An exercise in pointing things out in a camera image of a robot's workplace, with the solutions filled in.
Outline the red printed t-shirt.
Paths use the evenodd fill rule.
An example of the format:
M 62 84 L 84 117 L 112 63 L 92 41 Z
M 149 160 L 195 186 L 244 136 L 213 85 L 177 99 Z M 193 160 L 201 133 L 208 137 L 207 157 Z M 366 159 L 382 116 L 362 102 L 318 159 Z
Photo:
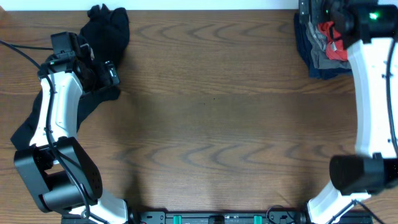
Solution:
M 335 29 L 334 22 L 321 23 L 318 30 L 327 39 L 326 56 L 330 60 L 347 61 L 348 55 L 343 47 L 342 35 Z

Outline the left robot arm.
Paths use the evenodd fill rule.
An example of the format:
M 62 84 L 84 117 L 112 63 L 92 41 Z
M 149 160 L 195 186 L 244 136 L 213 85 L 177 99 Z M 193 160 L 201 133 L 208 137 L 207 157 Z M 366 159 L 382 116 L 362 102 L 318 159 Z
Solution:
M 109 62 L 92 69 L 89 44 L 54 44 L 54 57 L 39 70 L 39 117 L 28 145 L 14 165 L 41 212 L 55 212 L 65 223 L 130 223 L 124 199 L 103 188 L 100 171 L 77 140 L 78 106 L 89 93 L 118 78 Z

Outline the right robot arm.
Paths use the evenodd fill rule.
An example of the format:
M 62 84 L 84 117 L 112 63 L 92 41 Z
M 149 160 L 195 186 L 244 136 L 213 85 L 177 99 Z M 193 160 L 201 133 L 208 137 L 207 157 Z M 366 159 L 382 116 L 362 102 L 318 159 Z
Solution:
M 369 209 L 349 211 L 397 187 L 397 4 L 311 1 L 298 4 L 301 22 L 332 22 L 354 78 L 356 152 L 333 156 L 330 181 L 295 214 L 295 223 L 371 223 Z

